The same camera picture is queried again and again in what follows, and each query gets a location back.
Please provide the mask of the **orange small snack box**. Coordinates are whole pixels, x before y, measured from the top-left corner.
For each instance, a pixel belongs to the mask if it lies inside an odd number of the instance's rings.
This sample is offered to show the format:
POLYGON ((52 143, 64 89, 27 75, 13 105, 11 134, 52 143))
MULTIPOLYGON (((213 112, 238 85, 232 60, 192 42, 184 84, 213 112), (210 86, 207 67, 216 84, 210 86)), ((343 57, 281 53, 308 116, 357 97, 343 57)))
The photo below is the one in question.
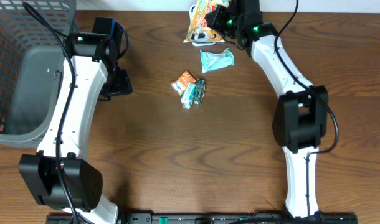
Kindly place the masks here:
POLYGON ((196 78, 188 71, 184 71, 177 80, 171 83, 173 90, 181 96, 190 83, 195 83, 196 78))

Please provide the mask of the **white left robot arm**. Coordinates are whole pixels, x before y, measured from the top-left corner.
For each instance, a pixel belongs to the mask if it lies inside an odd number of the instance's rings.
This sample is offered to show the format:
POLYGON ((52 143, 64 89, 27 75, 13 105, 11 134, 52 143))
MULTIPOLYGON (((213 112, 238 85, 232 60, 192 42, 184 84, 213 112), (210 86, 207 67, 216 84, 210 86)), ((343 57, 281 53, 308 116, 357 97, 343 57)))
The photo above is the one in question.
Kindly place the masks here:
POLYGON ((46 135, 24 154, 19 173, 36 203, 71 214, 72 223, 118 223, 118 205, 103 193, 102 173, 88 161, 88 137, 98 100, 133 89, 118 60, 128 34, 73 33, 65 42, 64 73, 46 135))

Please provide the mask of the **light teal small box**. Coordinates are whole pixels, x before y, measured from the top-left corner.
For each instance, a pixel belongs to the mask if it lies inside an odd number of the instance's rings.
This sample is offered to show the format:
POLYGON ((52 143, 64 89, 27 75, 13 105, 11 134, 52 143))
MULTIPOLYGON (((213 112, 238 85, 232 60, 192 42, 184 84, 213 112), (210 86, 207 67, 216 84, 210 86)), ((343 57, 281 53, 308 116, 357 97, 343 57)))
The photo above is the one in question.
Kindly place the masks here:
POLYGON ((190 83, 181 97, 181 104, 183 108, 189 110, 194 102, 194 91, 196 89, 195 83, 190 83))

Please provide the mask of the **dark green small box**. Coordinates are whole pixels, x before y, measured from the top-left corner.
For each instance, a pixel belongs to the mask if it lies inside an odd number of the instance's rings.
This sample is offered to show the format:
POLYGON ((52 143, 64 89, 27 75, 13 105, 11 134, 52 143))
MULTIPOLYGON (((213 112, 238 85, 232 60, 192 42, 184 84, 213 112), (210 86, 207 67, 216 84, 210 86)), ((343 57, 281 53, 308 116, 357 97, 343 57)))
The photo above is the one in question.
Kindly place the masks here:
POLYGON ((206 82, 205 80, 198 79, 196 82, 196 88, 194 90, 194 102, 197 105, 201 105, 204 99, 206 90, 206 82))

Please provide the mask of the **colourful snack chip bag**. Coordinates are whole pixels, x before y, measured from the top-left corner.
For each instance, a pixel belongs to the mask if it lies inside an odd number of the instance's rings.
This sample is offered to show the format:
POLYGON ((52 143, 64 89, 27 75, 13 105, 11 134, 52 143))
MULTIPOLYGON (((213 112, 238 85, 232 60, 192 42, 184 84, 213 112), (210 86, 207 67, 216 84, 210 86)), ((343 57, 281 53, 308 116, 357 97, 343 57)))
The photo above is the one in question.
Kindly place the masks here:
POLYGON ((214 11, 217 6, 222 5, 227 7, 229 3, 230 0, 197 0, 183 43, 209 44, 225 42, 218 32, 207 26, 205 16, 214 11))

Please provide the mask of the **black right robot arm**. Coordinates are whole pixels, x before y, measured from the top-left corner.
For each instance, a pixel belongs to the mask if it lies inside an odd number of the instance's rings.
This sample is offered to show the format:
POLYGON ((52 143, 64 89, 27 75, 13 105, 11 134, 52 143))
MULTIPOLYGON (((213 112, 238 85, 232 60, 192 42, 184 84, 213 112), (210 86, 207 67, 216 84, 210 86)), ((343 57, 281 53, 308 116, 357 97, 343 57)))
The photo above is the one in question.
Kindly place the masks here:
POLYGON ((282 147, 287 170, 285 210, 291 220, 316 220, 320 214, 315 193, 315 167, 326 134, 328 92, 315 86, 286 53, 281 32, 263 21, 258 1, 231 1, 205 15, 208 28, 232 39, 259 65, 278 101, 272 130, 282 147))

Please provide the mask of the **teal snack packet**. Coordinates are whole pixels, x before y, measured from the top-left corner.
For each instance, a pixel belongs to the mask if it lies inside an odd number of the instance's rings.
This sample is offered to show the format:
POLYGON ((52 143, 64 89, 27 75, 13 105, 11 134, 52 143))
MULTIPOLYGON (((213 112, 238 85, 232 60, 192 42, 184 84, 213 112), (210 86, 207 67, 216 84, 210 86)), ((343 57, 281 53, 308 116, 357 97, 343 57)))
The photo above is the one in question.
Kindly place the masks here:
POLYGON ((234 55, 230 48, 226 48, 219 54, 200 50, 200 55, 203 73, 235 65, 234 55))

